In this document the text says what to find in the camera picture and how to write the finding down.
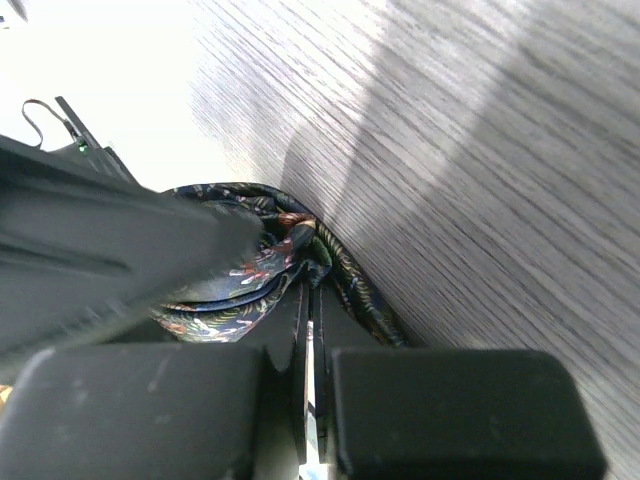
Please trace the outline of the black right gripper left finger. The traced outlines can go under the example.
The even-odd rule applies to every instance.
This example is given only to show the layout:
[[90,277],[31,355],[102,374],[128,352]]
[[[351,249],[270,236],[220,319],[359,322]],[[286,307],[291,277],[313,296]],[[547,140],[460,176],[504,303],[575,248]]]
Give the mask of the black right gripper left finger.
[[308,288],[296,284],[241,340],[264,352],[255,437],[257,463],[306,461]]

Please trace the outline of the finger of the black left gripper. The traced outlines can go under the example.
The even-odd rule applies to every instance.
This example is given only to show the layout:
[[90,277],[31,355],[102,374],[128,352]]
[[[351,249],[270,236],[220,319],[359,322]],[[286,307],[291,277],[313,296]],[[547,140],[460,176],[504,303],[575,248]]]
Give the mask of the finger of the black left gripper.
[[249,213],[161,195],[1,141],[1,366],[126,330],[166,295],[250,256]]

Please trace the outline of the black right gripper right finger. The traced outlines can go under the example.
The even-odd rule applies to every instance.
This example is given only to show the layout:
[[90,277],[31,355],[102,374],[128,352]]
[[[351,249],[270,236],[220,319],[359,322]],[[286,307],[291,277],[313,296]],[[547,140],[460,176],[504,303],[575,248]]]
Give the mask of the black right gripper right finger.
[[313,294],[316,424],[327,463],[395,461],[395,350],[382,346],[334,290]]

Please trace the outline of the dark floral patterned tie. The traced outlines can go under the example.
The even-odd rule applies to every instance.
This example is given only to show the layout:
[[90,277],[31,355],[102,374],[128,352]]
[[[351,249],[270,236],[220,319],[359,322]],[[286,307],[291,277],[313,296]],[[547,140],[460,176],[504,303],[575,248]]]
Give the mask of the dark floral patterned tie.
[[150,316],[187,342],[240,340],[271,314],[299,280],[332,284],[347,313],[381,344],[406,346],[394,311],[338,237],[292,195],[259,183],[176,187],[170,196],[209,209],[255,215],[263,231],[242,264],[180,288]]

